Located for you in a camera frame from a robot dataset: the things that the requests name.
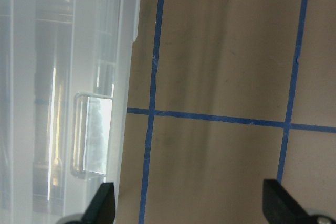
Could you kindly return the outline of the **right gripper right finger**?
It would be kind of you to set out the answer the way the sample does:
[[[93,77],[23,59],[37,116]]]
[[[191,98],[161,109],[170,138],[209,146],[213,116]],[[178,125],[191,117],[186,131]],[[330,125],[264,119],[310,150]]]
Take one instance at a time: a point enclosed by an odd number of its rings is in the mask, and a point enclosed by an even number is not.
[[[335,223],[322,214],[308,214],[276,179],[264,179],[263,214],[270,224]]]

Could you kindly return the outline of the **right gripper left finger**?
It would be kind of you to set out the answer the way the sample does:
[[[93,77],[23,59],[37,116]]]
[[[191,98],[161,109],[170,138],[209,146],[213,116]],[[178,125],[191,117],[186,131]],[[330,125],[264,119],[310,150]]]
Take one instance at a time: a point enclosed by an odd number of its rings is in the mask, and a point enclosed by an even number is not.
[[[62,217],[56,223],[112,224],[116,216],[114,183],[102,183],[83,214]]]

